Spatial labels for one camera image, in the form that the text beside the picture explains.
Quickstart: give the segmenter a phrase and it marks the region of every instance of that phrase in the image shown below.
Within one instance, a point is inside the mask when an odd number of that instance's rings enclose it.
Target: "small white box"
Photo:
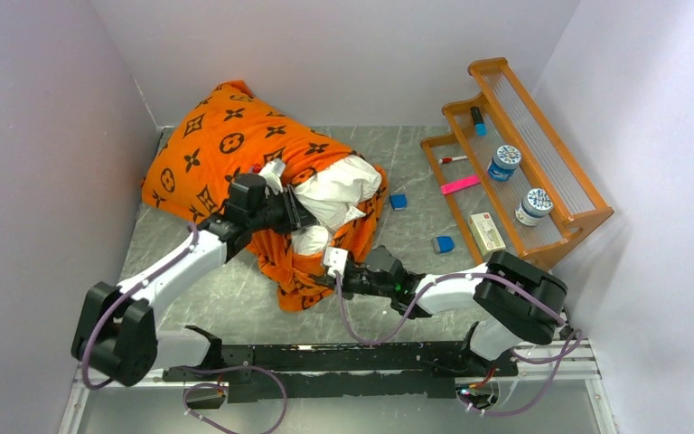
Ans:
[[[488,212],[470,215],[469,229],[484,260],[488,260],[495,251],[507,249],[496,223]]]

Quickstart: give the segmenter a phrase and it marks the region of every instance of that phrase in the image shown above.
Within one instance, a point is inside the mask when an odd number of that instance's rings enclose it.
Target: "wooden rack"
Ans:
[[[429,137],[421,142],[435,178],[446,180],[432,148],[458,144],[464,150],[481,185],[488,194],[517,255],[542,269],[551,269],[578,243],[613,214],[600,193],[568,151],[557,132],[541,113],[506,59],[475,61],[469,73],[477,80],[481,93],[473,99],[443,106],[451,133]],[[474,133],[470,108],[483,113],[487,129],[484,137]],[[522,152],[520,167],[505,183],[493,182],[486,169],[495,150],[504,144]],[[516,222],[514,210],[531,188],[543,188],[555,204],[554,209],[536,227]],[[467,249],[476,264],[483,262],[464,216],[454,197],[445,197]]]

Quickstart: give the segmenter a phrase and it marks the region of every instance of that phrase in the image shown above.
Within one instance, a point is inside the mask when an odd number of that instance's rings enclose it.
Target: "white enclosure wall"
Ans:
[[[582,1],[536,95],[616,209],[558,274],[622,432],[694,432],[694,0]]]
[[[119,276],[157,135],[88,1],[0,0],[0,434],[57,431],[83,297]]]
[[[469,62],[505,56],[530,89],[578,0],[92,0],[158,125],[223,80],[310,125],[443,124]]]

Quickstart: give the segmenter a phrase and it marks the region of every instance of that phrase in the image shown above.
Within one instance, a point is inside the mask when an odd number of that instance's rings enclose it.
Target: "orange blanket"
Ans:
[[[199,222],[221,210],[230,182],[253,165],[281,158],[286,163],[283,185],[296,186],[348,155],[360,154],[279,113],[257,99],[243,81],[229,81],[174,130],[147,172],[142,197],[155,208]],[[381,186],[358,205],[366,216],[342,226],[332,241],[358,261],[370,251],[387,191],[387,175],[375,168]],[[258,231],[248,249],[257,256],[262,273],[278,283],[282,310],[307,309],[332,293],[314,283],[324,273],[323,255],[294,254],[290,235]]]

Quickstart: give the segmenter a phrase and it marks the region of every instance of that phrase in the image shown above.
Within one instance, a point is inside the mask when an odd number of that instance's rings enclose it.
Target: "white jar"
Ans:
[[[515,216],[526,226],[536,226],[554,208],[554,203],[543,188],[533,188],[517,205]]]

